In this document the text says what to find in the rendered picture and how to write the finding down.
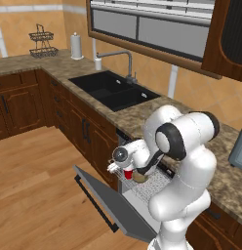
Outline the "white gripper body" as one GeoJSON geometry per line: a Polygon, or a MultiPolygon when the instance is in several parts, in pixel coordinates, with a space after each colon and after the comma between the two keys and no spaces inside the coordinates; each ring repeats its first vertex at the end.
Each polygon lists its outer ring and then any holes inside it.
{"type": "Polygon", "coordinates": [[[111,164],[108,165],[107,171],[110,173],[114,173],[118,169],[122,169],[124,167],[123,164],[118,163],[118,162],[112,162],[111,164]]]}

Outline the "dark wood cupboard door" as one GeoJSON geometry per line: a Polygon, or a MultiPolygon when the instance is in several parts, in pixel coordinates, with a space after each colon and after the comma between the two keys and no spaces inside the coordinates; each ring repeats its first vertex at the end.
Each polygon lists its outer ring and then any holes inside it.
{"type": "Polygon", "coordinates": [[[11,136],[45,125],[44,110],[37,85],[1,91],[0,105],[11,136]],[[1,95],[5,97],[9,113],[5,111],[1,95]]]}
{"type": "Polygon", "coordinates": [[[107,171],[108,161],[112,158],[117,143],[94,124],[90,125],[90,139],[93,167],[112,189],[117,190],[117,177],[107,171]]]}
{"type": "Polygon", "coordinates": [[[73,144],[88,161],[91,161],[90,144],[88,144],[87,139],[83,139],[82,137],[82,118],[86,119],[84,128],[85,135],[87,136],[86,123],[88,120],[86,116],[73,105],[69,107],[68,116],[70,120],[70,131],[73,144]]]}
{"type": "Polygon", "coordinates": [[[9,133],[5,124],[5,120],[0,108],[0,140],[6,139],[9,137],[9,133]]]}

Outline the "brown bowl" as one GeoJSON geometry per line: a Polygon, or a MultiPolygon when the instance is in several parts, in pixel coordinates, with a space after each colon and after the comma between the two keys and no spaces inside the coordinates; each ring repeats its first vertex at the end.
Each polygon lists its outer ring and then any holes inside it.
{"type": "Polygon", "coordinates": [[[148,176],[147,175],[142,175],[138,172],[134,172],[133,173],[133,180],[136,182],[136,183],[144,183],[148,180],[148,176]]]}

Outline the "grey dishwasher door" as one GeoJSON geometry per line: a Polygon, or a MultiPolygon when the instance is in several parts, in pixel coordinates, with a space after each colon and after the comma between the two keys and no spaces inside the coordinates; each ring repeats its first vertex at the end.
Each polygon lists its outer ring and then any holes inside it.
{"type": "Polygon", "coordinates": [[[98,203],[107,218],[115,223],[121,231],[132,238],[149,243],[156,231],[132,207],[123,195],[94,178],[78,166],[73,169],[89,194],[98,203]]]}

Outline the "white dishwasher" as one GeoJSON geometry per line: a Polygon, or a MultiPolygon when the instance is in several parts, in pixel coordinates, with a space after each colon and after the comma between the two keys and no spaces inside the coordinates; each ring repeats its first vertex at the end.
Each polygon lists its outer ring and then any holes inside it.
{"type": "MultiPolygon", "coordinates": [[[[167,166],[159,163],[157,167],[167,168],[167,166]]],[[[155,221],[148,212],[148,201],[143,202],[140,198],[136,197],[134,194],[131,194],[129,191],[126,191],[124,186],[118,179],[118,192],[121,193],[126,200],[135,208],[135,210],[146,220],[146,222],[155,230],[159,231],[160,223],[155,221]]]]}

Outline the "black double sink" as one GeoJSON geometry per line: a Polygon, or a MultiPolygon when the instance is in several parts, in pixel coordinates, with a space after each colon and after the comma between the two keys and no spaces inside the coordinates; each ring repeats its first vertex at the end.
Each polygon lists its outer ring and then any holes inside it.
{"type": "Polygon", "coordinates": [[[159,95],[139,84],[129,84],[109,70],[69,79],[91,97],[116,112],[159,98],[159,95]]]}

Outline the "dark wood drawer stack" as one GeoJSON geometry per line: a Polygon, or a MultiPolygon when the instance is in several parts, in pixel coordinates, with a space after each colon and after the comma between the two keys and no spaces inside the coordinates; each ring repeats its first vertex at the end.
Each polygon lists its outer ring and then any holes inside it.
{"type": "Polygon", "coordinates": [[[49,79],[49,85],[51,88],[52,105],[57,127],[70,140],[71,133],[69,131],[69,118],[67,114],[68,90],[53,77],[49,79]]]}

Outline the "grey sink tap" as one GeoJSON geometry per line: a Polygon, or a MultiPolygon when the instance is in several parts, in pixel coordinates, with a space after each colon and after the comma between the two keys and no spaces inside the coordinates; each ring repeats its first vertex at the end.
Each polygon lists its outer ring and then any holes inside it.
{"type": "Polygon", "coordinates": [[[128,56],[128,75],[126,76],[126,81],[128,84],[137,84],[138,80],[136,76],[132,75],[132,54],[129,51],[114,51],[109,53],[97,53],[100,58],[117,56],[126,54],[128,56]]]}

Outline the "dark wood drawer front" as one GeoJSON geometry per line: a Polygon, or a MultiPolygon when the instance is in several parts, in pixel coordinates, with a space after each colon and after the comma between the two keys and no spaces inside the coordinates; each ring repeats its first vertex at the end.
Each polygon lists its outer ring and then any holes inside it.
{"type": "Polygon", "coordinates": [[[209,207],[221,213],[219,220],[205,211],[188,227],[186,239],[194,250],[242,250],[242,225],[214,202],[209,207]]]}
{"type": "Polygon", "coordinates": [[[0,75],[0,91],[17,87],[25,87],[36,83],[37,78],[34,70],[0,75]]]}

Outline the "white paper towel roll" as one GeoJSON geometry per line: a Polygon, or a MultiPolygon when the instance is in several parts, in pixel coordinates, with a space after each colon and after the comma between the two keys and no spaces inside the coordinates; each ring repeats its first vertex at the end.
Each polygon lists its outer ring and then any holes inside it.
{"type": "Polygon", "coordinates": [[[73,60],[82,60],[84,58],[82,54],[81,37],[76,32],[70,36],[70,50],[73,60]]]}

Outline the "grey toaster oven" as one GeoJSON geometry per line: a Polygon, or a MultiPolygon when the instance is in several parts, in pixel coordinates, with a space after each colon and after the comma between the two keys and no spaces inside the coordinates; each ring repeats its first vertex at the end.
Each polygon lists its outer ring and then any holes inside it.
{"type": "Polygon", "coordinates": [[[228,161],[231,166],[238,167],[242,170],[242,129],[228,157],[228,161]]]}

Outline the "wood framed window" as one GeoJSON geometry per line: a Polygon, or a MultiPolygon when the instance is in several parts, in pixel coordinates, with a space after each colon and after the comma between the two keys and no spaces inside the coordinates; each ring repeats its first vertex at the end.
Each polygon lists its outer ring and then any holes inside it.
{"type": "Polygon", "coordinates": [[[215,1],[86,0],[88,34],[219,79],[202,68],[215,1]]]}

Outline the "dark wood wall cupboard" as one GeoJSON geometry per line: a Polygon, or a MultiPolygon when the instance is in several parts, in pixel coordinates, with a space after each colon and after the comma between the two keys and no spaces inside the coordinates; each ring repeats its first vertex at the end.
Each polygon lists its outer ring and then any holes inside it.
{"type": "Polygon", "coordinates": [[[216,0],[201,68],[242,82],[242,0],[216,0]]]}

